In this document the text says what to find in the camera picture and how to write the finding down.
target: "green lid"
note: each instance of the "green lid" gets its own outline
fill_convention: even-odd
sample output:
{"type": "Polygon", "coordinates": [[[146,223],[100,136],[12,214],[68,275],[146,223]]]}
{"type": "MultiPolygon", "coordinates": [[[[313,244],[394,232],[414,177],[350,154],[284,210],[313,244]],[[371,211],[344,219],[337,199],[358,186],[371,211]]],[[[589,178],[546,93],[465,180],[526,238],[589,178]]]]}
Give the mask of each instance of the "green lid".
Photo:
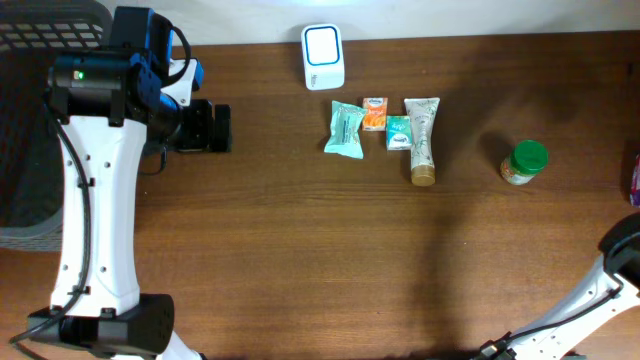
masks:
{"type": "Polygon", "coordinates": [[[549,163],[549,153],[537,141],[525,140],[511,153],[511,166],[522,175],[535,175],[549,163]]]}

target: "white device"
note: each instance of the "white device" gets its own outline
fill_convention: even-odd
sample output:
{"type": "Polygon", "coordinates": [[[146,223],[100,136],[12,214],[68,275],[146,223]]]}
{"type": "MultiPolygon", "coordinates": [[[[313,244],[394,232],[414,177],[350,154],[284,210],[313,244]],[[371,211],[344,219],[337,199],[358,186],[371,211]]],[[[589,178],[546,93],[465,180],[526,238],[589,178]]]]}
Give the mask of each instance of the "white device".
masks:
{"type": "Polygon", "coordinates": [[[300,36],[307,88],[327,90],[344,85],[340,29],[333,24],[309,25],[300,36]]]}

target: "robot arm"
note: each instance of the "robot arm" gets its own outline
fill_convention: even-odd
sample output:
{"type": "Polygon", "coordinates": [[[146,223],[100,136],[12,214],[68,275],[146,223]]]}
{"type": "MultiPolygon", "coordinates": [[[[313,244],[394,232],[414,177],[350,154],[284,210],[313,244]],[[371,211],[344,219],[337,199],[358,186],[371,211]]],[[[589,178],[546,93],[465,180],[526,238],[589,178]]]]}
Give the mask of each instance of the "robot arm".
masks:
{"type": "Polygon", "coordinates": [[[489,342],[474,360],[557,360],[618,314],[640,305],[640,214],[618,223],[582,282],[539,320],[489,342]]]}
{"type": "Polygon", "coordinates": [[[46,103],[65,145],[62,255],[51,305],[29,316],[26,337],[101,358],[204,358],[173,331],[171,297],[140,293],[133,253],[143,152],[230,150],[229,107],[214,120],[211,103],[191,100],[202,78],[179,29],[145,8],[116,9],[109,46],[58,57],[46,103]],[[173,33],[184,61],[171,60],[173,33]]]}

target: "white wall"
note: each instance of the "white wall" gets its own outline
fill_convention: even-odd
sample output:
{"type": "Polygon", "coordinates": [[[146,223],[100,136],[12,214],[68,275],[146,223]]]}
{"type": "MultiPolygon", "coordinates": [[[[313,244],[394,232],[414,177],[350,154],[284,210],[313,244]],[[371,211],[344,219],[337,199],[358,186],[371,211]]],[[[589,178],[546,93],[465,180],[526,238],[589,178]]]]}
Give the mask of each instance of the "white wall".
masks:
{"type": "Polygon", "coordinates": [[[99,0],[151,7],[192,44],[299,41],[333,22],[345,40],[640,29],[640,0],[99,0]]]}

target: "gold cap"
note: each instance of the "gold cap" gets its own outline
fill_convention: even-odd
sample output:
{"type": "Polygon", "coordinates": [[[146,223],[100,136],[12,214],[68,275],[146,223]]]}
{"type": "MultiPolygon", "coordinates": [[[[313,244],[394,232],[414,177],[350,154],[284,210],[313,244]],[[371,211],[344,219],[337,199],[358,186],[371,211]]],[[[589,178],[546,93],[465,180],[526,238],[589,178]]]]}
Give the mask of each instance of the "gold cap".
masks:
{"type": "Polygon", "coordinates": [[[411,182],[416,186],[431,186],[436,183],[436,169],[429,165],[418,165],[411,169],[411,182]]]}

